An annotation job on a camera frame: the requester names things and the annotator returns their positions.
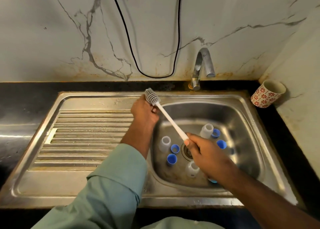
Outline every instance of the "rolled-up sleeve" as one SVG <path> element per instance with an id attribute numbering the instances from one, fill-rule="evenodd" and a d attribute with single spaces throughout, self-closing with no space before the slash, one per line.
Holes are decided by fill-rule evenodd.
<path id="1" fill-rule="evenodd" d="M 54 207 L 33 228 L 130 228 L 141 200 L 146 160 L 132 146 L 119 144 L 68 206 Z"/>

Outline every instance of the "person's left hand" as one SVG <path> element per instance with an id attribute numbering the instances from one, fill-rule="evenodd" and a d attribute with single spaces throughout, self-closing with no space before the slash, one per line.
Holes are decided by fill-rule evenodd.
<path id="1" fill-rule="evenodd" d="M 146 101 L 146 96 L 142 94 L 131 107 L 131 113 L 133 114 L 134 120 L 142 122 L 145 125 L 155 126 L 159 120 L 158 108 L 153 107 Z"/>

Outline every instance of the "sleeve cuff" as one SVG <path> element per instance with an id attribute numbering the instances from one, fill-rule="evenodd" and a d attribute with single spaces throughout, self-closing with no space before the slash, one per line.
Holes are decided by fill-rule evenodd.
<path id="1" fill-rule="evenodd" d="M 147 174 L 146 164 L 138 150 L 127 144 L 119 144 L 87 179 L 93 176 L 112 179 L 141 196 Z"/>

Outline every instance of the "brush handle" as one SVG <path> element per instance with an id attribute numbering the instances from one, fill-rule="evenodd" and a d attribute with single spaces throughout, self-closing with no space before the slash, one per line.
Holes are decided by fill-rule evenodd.
<path id="1" fill-rule="evenodd" d="M 181 130 L 181 128 L 178 127 L 178 125 L 174 122 L 174 120 L 170 117 L 170 115 L 165 111 L 165 109 L 161 106 L 161 104 L 157 102 L 155 105 L 158 106 L 159 110 L 161 110 L 161 112 L 168 119 L 168 121 L 170 121 L 171 125 L 174 127 L 174 129 L 176 129 L 176 131 L 178 132 L 182 140 L 185 141 L 189 139 L 188 136 L 183 132 L 183 130 Z"/>

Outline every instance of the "sink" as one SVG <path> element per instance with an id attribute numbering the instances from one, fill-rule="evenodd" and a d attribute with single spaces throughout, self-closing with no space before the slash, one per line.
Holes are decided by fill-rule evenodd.
<path id="1" fill-rule="evenodd" d="M 246 118 L 232 106 L 226 103 L 214 101 L 180 101 L 164 104 L 164 109 L 175 120 L 183 131 L 200 134 L 202 126 L 210 123 L 220 130 L 219 138 L 211 137 L 217 142 L 219 139 L 227 143 L 223 150 L 231 160 L 251 177 L 258 179 L 264 171 L 264 162 L 260 155 L 258 143 L 255 140 Z M 172 144 L 180 146 L 177 154 L 177 163 L 173 167 L 166 165 L 166 157 L 169 153 L 163 153 L 158 149 L 162 137 L 169 136 Z M 190 151 L 183 144 L 183 140 L 175 131 L 163 114 L 154 130 L 154 139 L 151 148 L 152 166 L 160 179 L 169 183 L 196 187 L 196 188 L 220 188 L 220 185 L 208 180 L 203 172 L 199 172 L 195 178 L 190 178 L 185 173 L 187 164 L 192 161 Z"/>
<path id="2" fill-rule="evenodd" d="M 0 191 L 2 208 L 68 205 L 92 172 L 117 146 L 133 117 L 130 108 L 142 92 L 60 93 L 27 150 Z M 244 172 L 292 204 L 292 188 L 246 92 L 157 92 L 161 104 L 185 132 L 199 134 L 212 124 L 227 143 L 224 152 Z M 158 144 L 169 136 L 180 147 L 178 161 L 166 165 Z M 200 171 L 187 177 L 192 156 L 160 114 L 147 156 L 140 207 L 203 208 L 243 206 L 229 191 L 209 182 Z"/>

